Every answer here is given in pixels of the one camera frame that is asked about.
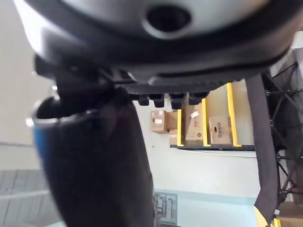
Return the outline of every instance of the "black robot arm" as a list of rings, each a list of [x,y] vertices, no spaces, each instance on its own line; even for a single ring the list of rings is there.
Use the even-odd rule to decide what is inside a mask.
[[[72,107],[52,97],[33,114],[57,207],[69,227],[151,227],[152,175],[136,109],[123,89],[95,98],[66,114]]]

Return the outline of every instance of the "black folding frame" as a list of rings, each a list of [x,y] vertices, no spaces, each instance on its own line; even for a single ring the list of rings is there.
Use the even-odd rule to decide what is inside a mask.
[[[280,132],[280,130],[276,127],[276,117],[281,110],[281,108],[285,105],[286,102],[290,103],[297,111],[299,114],[303,114],[303,104],[298,105],[294,100],[293,97],[301,92],[303,92],[303,88],[299,89],[287,89],[292,81],[293,75],[295,71],[298,69],[298,62],[294,62],[292,65],[288,66],[286,69],[282,70],[278,74],[271,76],[269,72],[263,73],[263,80],[265,80],[267,83],[269,83],[269,90],[266,90],[266,95],[267,95],[267,102],[270,102],[270,97],[271,96],[279,96],[278,102],[274,105],[274,111],[271,115],[271,120],[270,120],[270,126],[272,130],[272,135],[273,138],[277,138],[279,141],[276,141],[275,143],[275,152],[276,152],[276,164],[277,164],[277,173],[278,173],[278,206],[280,203],[286,200],[288,194],[300,194],[303,195],[303,189],[301,191],[295,191],[294,189],[298,189],[298,185],[296,182],[293,180],[293,175],[296,169],[296,166],[299,162],[303,161],[303,139],[301,139],[301,143],[297,148],[292,147],[291,144],[288,144],[286,139],[284,138],[283,133]],[[288,78],[286,80],[286,83],[281,86],[277,83],[275,78],[279,77],[280,75],[285,75],[284,73],[288,70],[291,70],[291,72],[288,75]],[[296,127],[303,127],[303,123],[297,124],[297,125],[291,125],[287,126],[286,129],[290,128],[296,128]],[[279,154],[281,150],[288,150],[288,149],[293,149],[295,150],[295,156],[291,157],[290,155],[287,156],[282,156]],[[284,169],[284,167],[281,164],[281,160],[292,160],[294,161],[294,165],[289,168],[288,171]],[[279,169],[282,170],[282,172],[286,175],[286,180],[281,184],[280,180],[280,171]]]

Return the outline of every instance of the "white wall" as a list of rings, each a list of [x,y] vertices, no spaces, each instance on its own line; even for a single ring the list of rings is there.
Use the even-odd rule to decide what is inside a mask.
[[[40,169],[34,147],[0,144],[0,170]]]
[[[257,227],[252,205],[178,197],[178,226]]]
[[[154,186],[162,190],[257,197],[255,152],[219,152],[222,155],[169,148],[169,136],[151,132],[150,112],[135,104],[143,131]]]
[[[12,0],[0,0],[0,142],[31,144],[25,119],[49,82],[33,76],[33,51]]]

